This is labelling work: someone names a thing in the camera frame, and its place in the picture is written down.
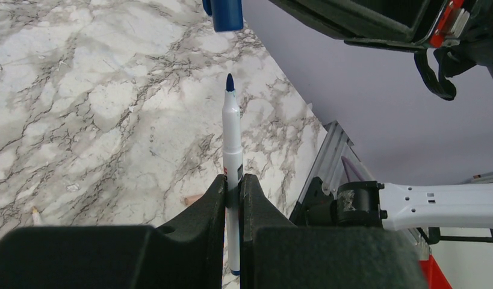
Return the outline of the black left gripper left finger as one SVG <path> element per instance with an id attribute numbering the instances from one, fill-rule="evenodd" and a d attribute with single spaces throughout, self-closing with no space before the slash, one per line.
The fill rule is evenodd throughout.
<path id="1" fill-rule="evenodd" d="M 225 179 L 159 227 L 32 226 L 0 239 L 0 288 L 220 288 Z"/>

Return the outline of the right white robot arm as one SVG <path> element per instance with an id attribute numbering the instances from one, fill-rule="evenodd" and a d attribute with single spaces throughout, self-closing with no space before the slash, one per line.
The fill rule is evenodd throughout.
<path id="1" fill-rule="evenodd" d="M 427 89 L 457 95 L 450 78 L 485 66 L 493 79 L 493 1 L 276 1 L 306 26 L 347 45 L 414 56 Z M 325 195 L 313 177 L 290 215 L 297 226 L 416 229 L 427 244 L 445 240 L 442 227 L 485 228 L 493 243 L 493 184 L 439 186 L 348 182 Z"/>

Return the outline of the blue pen cap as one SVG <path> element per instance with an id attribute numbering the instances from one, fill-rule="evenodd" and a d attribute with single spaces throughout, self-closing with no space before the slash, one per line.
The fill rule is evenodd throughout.
<path id="1" fill-rule="evenodd" d="M 212 18 L 217 33 L 244 28 L 242 0 L 203 0 L 203 9 Z"/>

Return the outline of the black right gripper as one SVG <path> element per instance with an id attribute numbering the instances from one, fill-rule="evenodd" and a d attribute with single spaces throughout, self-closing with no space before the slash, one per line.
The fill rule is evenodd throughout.
<path id="1" fill-rule="evenodd" d="M 349 45 L 414 52 L 493 48 L 493 1 L 274 1 L 306 26 Z"/>

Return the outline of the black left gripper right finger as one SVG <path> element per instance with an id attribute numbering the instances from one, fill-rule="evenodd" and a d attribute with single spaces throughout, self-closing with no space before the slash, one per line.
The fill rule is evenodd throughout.
<path id="1" fill-rule="evenodd" d="M 427 288 L 415 249 L 381 228 L 298 227 L 241 182 L 241 288 Z"/>

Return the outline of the beige pen cap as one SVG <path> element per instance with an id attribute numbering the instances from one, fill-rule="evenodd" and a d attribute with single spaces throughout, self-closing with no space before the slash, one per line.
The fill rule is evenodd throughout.
<path id="1" fill-rule="evenodd" d="M 189 207 L 190 205 L 194 204 L 197 200 L 199 200 L 202 196 L 203 194 L 195 194 L 192 196 L 184 197 L 184 205 L 186 207 Z"/>

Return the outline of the clear white pen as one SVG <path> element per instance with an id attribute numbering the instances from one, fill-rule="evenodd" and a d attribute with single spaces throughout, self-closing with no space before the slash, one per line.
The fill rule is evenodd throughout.
<path id="1" fill-rule="evenodd" d="M 33 225 L 34 226 L 42 226 L 43 225 L 43 219 L 40 215 L 40 212 L 36 207 L 33 207 L 32 209 L 32 218 L 33 218 Z"/>

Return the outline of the white blue tip marker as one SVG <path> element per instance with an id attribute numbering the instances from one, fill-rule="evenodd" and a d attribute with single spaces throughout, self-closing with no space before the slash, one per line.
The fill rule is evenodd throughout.
<path id="1" fill-rule="evenodd" d="M 241 144 L 241 111 L 237 102 L 234 79 L 227 75 L 222 108 L 223 174 L 226 181 L 226 233 L 228 266 L 234 276 L 240 275 L 240 182 L 243 172 Z"/>

